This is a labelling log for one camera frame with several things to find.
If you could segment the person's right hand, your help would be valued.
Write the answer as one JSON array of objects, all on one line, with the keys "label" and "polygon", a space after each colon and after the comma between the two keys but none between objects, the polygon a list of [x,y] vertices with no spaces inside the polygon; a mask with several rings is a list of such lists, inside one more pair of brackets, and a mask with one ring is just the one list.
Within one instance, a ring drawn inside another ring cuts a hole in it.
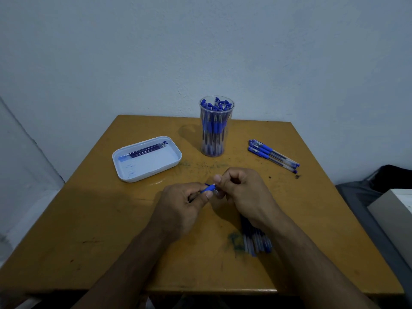
[{"label": "person's right hand", "polygon": [[281,209],[257,171],[230,167],[224,174],[229,174],[229,192],[219,190],[219,197],[226,197],[254,227],[274,230]]}]

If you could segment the person's left hand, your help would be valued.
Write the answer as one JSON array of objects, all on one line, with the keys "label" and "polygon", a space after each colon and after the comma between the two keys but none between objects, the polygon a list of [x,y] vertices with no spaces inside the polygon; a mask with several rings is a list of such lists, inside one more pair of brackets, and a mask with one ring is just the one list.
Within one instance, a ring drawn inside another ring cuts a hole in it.
[{"label": "person's left hand", "polygon": [[156,204],[145,233],[161,243],[172,243],[187,234],[200,211],[190,208],[188,196],[206,186],[199,182],[178,183],[165,187]]}]

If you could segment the blue grip ballpoint pen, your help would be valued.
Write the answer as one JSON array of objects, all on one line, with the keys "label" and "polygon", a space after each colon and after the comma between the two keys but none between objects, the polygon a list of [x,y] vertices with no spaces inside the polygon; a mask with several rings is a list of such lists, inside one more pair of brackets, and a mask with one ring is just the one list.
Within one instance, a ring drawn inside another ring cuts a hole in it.
[{"label": "blue grip ballpoint pen", "polygon": [[211,185],[205,184],[205,186],[206,186],[205,188],[190,194],[188,196],[188,203],[193,202],[193,200],[195,200],[199,195],[206,193],[208,191],[212,192],[213,195],[217,195],[219,193],[219,187],[215,183]]}]

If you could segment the person's left forearm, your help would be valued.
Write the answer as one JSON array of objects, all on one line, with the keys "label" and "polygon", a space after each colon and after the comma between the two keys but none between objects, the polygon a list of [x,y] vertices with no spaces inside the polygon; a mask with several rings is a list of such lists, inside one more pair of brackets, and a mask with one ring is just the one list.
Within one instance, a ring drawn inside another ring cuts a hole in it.
[{"label": "person's left forearm", "polygon": [[154,265],[181,234],[181,223],[150,221],[71,309],[134,309]]}]

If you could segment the person's right forearm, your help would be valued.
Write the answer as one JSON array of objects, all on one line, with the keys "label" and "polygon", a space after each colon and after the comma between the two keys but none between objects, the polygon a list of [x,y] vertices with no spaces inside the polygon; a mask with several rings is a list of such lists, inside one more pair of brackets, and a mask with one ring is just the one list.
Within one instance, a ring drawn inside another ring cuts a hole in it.
[{"label": "person's right forearm", "polygon": [[308,308],[380,309],[279,208],[260,211],[255,220],[269,235]]}]

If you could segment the clear blue ballpoint pen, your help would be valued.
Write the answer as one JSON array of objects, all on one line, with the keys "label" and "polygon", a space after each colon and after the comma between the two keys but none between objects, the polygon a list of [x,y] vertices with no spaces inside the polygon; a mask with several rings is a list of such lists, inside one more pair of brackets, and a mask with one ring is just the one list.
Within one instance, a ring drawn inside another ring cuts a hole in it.
[{"label": "clear blue ballpoint pen", "polygon": [[271,147],[261,143],[260,141],[257,141],[255,139],[249,140],[249,144],[251,144],[252,146],[254,146],[255,148],[261,150],[262,152],[264,152],[265,154],[269,154],[272,156],[276,156],[279,157],[282,161],[285,161],[289,164],[292,164],[294,166],[300,167],[300,163],[286,157],[285,155],[275,151],[274,149],[272,149]]},{"label": "clear blue ballpoint pen", "polygon": [[281,162],[281,161],[279,161],[279,160],[277,160],[277,159],[275,159],[275,158],[273,158],[273,157],[270,157],[269,155],[267,155],[267,154],[265,154],[265,153],[263,153],[263,152],[255,149],[255,148],[253,148],[253,147],[251,147],[251,146],[248,147],[248,150],[249,150],[251,153],[253,153],[253,154],[255,154],[255,155],[257,155],[257,156],[259,156],[259,157],[261,157],[261,158],[267,159],[267,160],[271,161],[272,163],[274,163],[274,164],[276,164],[276,165],[278,165],[278,166],[281,166],[281,167],[287,169],[288,171],[291,171],[291,172],[294,173],[294,174],[297,174],[297,173],[298,173],[298,171],[296,170],[296,168],[293,168],[293,167],[291,167],[291,166],[288,166],[288,165],[286,165],[285,163],[283,163],[283,162]]},{"label": "clear blue ballpoint pen", "polygon": [[293,166],[293,165],[291,165],[291,164],[288,164],[288,163],[282,161],[281,159],[278,159],[277,157],[274,157],[274,156],[272,156],[272,155],[265,154],[264,152],[258,150],[257,148],[255,148],[255,147],[253,147],[253,146],[251,146],[251,145],[249,145],[248,150],[249,150],[251,153],[253,153],[253,154],[255,154],[255,155],[257,155],[257,156],[259,156],[259,157],[261,157],[261,158],[267,159],[267,160],[273,162],[274,164],[276,164],[276,165],[278,165],[278,166],[281,166],[281,167],[283,167],[283,168],[291,171],[291,172],[294,173],[294,174],[297,174],[297,166]]},{"label": "clear blue ballpoint pen", "polygon": [[289,159],[288,157],[278,153],[277,151],[273,150],[269,146],[257,141],[257,140],[249,140],[249,148],[254,149],[253,152],[258,151],[260,155],[264,154],[271,158],[274,158],[283,164],[291,166],[292,168],[300,167],[300,164]]}]

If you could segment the white plastic tray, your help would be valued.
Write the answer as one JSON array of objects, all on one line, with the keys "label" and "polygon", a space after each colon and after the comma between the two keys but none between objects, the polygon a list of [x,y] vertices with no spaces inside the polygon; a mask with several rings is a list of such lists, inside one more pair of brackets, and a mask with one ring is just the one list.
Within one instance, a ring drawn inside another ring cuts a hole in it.
[{"label": "white plastic tray", "polygon": [[112,154],[118,178],[127,183],[141,181],[179,164],[182,152],[173,140],[159,136],[122,147]]}]

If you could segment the pile of loose blue pens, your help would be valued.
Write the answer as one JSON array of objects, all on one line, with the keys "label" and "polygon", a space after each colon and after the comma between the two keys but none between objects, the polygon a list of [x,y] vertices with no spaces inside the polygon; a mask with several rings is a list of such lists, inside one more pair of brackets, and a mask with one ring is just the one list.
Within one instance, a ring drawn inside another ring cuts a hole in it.
[{"label": "pile of loose blue pens", "polygon": [[259,253],[270,254],[272,243],[269,237],[261,229],[255,228],[243,215],[240,215],[240,222],[245,252],[253,257]]}]

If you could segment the black bag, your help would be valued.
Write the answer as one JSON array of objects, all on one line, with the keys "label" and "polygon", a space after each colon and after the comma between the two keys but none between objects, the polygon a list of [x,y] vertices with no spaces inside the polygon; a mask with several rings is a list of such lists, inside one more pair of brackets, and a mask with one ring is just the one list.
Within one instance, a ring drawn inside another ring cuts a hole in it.
[{"label": "black bag", "polygon": [[381,166],[370,178],[370,187],[379,193],[390,189],[412,189],[412,170],[393,165]]}]

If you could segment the white box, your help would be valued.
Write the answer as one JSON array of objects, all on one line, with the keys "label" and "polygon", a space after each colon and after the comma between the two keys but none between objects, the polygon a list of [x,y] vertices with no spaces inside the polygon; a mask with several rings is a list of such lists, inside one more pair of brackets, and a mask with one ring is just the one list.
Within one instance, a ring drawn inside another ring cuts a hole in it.
[{"label": "white box", "polygon": [[412,269],[412,189],[390,189],[368,210]]}]

